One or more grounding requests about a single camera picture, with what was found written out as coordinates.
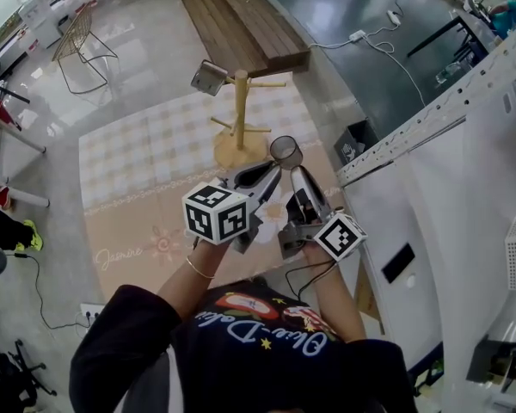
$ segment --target black box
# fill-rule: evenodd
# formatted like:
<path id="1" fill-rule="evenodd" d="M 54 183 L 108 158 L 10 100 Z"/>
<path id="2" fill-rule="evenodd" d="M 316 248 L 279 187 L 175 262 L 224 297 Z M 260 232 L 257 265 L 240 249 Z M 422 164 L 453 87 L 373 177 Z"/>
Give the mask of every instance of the black box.
<path id="1" fill-rule="evenodd" d="M 351 163 L 357 156 L 369 150 L 378 142 L 377 134 L 369 120 L 362 120 L 348 126 L 340 138 L 336 141 L 335 151 L 343 165 Z M 358 143 L 365 144 L 360 151 Z"/>

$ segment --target checkered rug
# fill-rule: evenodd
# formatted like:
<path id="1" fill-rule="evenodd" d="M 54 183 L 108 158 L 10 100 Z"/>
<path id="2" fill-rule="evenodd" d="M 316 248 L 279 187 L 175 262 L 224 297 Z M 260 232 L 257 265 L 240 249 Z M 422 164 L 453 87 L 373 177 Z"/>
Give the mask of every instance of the checkered rug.
<path id="1" fill-rule="evenodd" d="M 287 82 L 287 87 L 252 89 L 246 121 L 272 128 L 269 142 L 281 135 L 293 136 L 303 149 L 304 165 L 332 196 L 332 205 L 342 205 L 335 173 L 292 74 L 255 81 Z M 198 182 L 223 172 L 213 157 L 213 138 L 222 127 L 210 121 L 212 116 L 233 122 L 233 85 L 225 85 L 216 97 L 194 93 L 165 102 L 80 138 L 86 227 L 107 298 L 125 283 L 156 291 L 191 251 L 193 238 L 185 232 L 181 197 Z M 285 204 L 291 191 L 285 176 L 259 210 L 264 225 L 258 241 L 245 254 L 244 265 L 240 255 L 230 252 L 215 285 L 282 263 L 277 232 L 286 223 Z"/>

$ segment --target bottle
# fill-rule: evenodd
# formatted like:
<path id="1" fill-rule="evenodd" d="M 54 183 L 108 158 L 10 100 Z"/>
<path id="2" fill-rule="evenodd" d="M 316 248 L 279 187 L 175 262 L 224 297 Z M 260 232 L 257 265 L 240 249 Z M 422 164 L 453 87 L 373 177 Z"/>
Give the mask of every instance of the bottle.
<path id="1" fill-rule="evenodd" d="M 451 63 L 447 65 L 444 70 L 442 70 L 438 75 L 436 75 L 436 81 L 438 84 L 443 84 L 447 81 L 448 78 L 455 75 L 458 71 L 460 71 L 463 67 L 460 63 Z"/>

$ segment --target power strip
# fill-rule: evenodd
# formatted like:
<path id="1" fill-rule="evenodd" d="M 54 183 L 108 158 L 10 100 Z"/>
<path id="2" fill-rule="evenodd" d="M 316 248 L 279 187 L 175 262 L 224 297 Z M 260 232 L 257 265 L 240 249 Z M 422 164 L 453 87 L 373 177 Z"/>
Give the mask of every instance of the power strip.
<path id="1" fill-rule="evenodd" d="M 402 22 L 399 19 L 399 17 L 396 15 L 396 13 L 393 10 L 389 10 L 386 12 L 388 14 L 388 18 L 390 18 L 390 21 L 394 23 L 396 26 L 401 26 Z"/>
<path id="2" fill-rule="evenodd" d="M 361 40 L 365 36 L 366 36 L 365 31 L 362 31 L 360 29 L 359 31 L 354 32 L 353 34 L 351 34 L 348 39 L 350 40 L 351 43 L 355 43 L 356 41 Z"/>
<path id="3" fill-rule="evenodd" d="M 92 321 L 92 318 L 95 320 L 99 317 L 104 307 L 105 305 L 92 305 L 90 303 L 81 303 L 80 312 L 82 312 L 86 318 L 89 318 L 90 321 Z"/>

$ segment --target wall outlet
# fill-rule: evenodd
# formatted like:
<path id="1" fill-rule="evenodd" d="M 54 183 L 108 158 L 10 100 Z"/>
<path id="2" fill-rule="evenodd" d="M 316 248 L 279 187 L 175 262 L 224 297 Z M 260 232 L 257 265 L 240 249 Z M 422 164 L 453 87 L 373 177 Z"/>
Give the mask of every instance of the wall outlet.
<path id="1" fill-rule="evenodd" d="M 356 41 L 359 41 L 362 38 L 364 38 L 365 35 L 366 35 L 365 32 L 360 29 L 359 31 L 354 32 L 353 34 L 351 34 L 349 39 L 350 39 L 350 41 L 352 43 L 355 43 Z"/>
<path id="2" fill-rule="evenodd" d="M 81 303 L 80 312 L 82 312 L 85 317 L 89 317 L 89 319 L 92 320 L 96 319 L 101 314 L 101 311 L 103 311 L 104 307 L 105 305 L 92 305 L 90 303 Z"/>

